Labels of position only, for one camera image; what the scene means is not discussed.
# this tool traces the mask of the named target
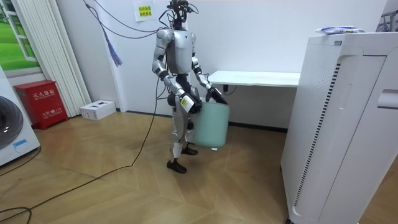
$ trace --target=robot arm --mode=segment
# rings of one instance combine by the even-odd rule
[[[223,103],[227,105],[227,102],[222,97],[221,92],[217,90],[217,88],[212,87],[207,77],[201,72],[199,61],[195,57],[196,39],[197,37],[195,34],[192,34],[192,70],[195,73],[199,84],[207,89],[206,102],[209,102],[210,98],[213,98],[217,103]]]
[[[173,40],[174,33],[172,30],[162,29],[156,33],[156,48],[154,53],[154,62],[152,63],[152,71],[166,84],[166,86],[176,95],[182,96],[184,91],[175,78],[166,71],[163,58],[166,53],[167,46]]]
[[[202,74],[199,61],[195,57],[196,39],[197,39],[196,35],[192,34],[192,70],[193,72],[195,72],[195,76],[197,77],[199,84],[205,87],[207,90],[209,90],[211,88],[211,83],[207,80],[207,77],[204,74]]]

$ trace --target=robot leg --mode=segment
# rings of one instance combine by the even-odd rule
[[[198,88],[191,86],[191,94],[195,95],[196,97],[200,97],[199,96],[199,91]],[[182,147],[182,154],[187,154],[187,155],[197,155],[198,151],[189,148],[189,143],[193,141],[193,134],[195,132],[194,130],[194,114],[190,114],[188,117],[188,128],[187,128],[187,132],[185,133],[185,143]]]
[[[169,102],[169,104],[173,106],[172,112],[174,130],[172,132],[172,138],[170,143],[170,153],[172,159],[168,161],[167,167],[174,170],[175,172],[184,174],[186,173],[187,168],[181,166],[178,163],[178,159],[181,156],[182,148],[185,144],[185,134],[187,132],[189,114],[182,108],[180,104],[180,98],[178,96],[170,95],[169,98],[170,97],[174,97],[174,102]]]

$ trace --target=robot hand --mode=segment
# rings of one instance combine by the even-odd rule
[[[228,104],[222,97],[220,91],[218,91],[215,87],[211,87],[207,90],[206,102],[209,102],[210,98],[213,98],[217,103],[222,103],[225,105]]]
[[[195,95],[189,93],[182,94],[180,96],[180,103],[187,113],[195,114],[201,110],[201,101]]]

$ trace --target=wooden floor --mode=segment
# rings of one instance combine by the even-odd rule
[[[116,113],[101,121],[73,118],[35,131],[41,153],[0,177],[0,210],[38,203],[128,166],[151,116]],[[282,224],[287,218],[279,161],[285,134],[230,127],[225,147],[195,147],[183,155],[184,175],[166,168],[169,118],[156,117],[134,167],[114,172],[35,209],[30,223]],[[0,175],[36,152],[2,168]],[[396,223],[398,165],[394,164],[361,224]],[[0,214],[0,220],[15,214]],[[3,223],[23,223],[28,214]]]

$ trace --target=blue tassel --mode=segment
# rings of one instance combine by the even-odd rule
[[[104,31],[106,42],[108,43],[109,52],[110,52],[110,54],[112,56],[114,64],[118,67],[119,65],[122,64],[122,60],[119,58],[117,53],[114,51],[114,48],[113,48],[111,42],[109,41],[108,35],[106,34],[104,29],[103,29],[103,31]]]

